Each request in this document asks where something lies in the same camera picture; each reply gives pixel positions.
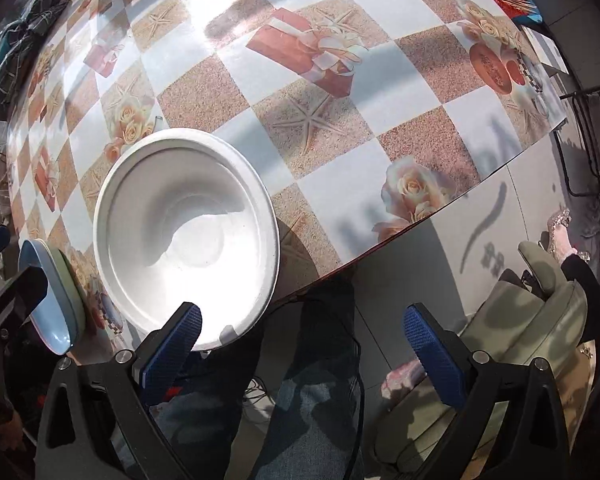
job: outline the floor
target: floor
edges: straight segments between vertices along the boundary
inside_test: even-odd
[[[586,186],[586,157],[573,125],[568,109],[568,123],[560,133],[562,148],[572,186]],[[518,243],[540,240],[549,216],[564,206],[573,215],[572,243],[593,251],[595,259],[594,238],[582,236],[592,225],[592,202],[569,197],[554,137],[546,136],[432,218],[357,264],[356,337],[362,345],[367,438],[386,408],[381,383],[413,355],[401,329],[404,307],[419,301],[443,327],[458,330],[487,298],[502,270],[509,267],[522,273],[525,265]],[[285,310],[270,320],[257,370],[272,393],[292,357],[297,333],[299,309]],[[263,437],[263,431],[243,420],[227,479],[246,478]],[[366,460],[366,468],[373,478],[374,464]]]

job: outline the checkered tablecloth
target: checkered tablecloth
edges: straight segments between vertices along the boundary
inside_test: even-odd
[[[72,0],[10,123],[13,219],[22,239],[65,252],[113,349],[142,334],[98,278],[94,206],[156,117],[227,140],[258,171],[280,226],[282,298],[565,115],[493,0]]]

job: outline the bolt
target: bolt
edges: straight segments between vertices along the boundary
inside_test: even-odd
[[[549,369],[549,361],[547,361],[544,357],[536,357],[534,359],[534,364],[538,370],[542,370],[543,372]]]
[[[121,365],[129,361],[134,356],[134,353],[131,350],[121,350],[116,354],[116,361]]]
[[[482,350],[475,351],[472,357],[474,358],[475,362],[480,363],[481,365],[488,363],[490,359],[489,354],[487,354],[487,352],[483,352]]]
[[[60,362],[58,363],[58,369],[59,370],[66,370],[69,366],[71,366],[71,358],[70,357],[63,357],[62,359],[60,359]]]

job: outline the blue gripper pad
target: blue gripper pad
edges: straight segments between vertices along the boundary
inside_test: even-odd
[[[193,303],[183,303],[178,310],[183,308],[186,308],[185,313],[164,337],[140,374],[140,399],[145,406],[154,406],[162,402],[164,394],[173,384],[182,364],[200,336],[202,330],[200,309]]]
[[[460,410],[466,402],[464,374],[414,305],[404,311],[402,327],[440,400]]]

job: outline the denim pants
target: denim pants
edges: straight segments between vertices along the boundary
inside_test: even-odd
[[[354,414],[363,386],[356,380],[360,357],[352,338],[353,288],[336,276],[300,300],[296,354],[280,386],[252,480],[340,480],[354,452]],[[158,427],[194,479],[224,478],[265,322],[212,351],[188,371],[190,393],[157,407]],[[362,454],[355,451],[349,478],[362,480]]]

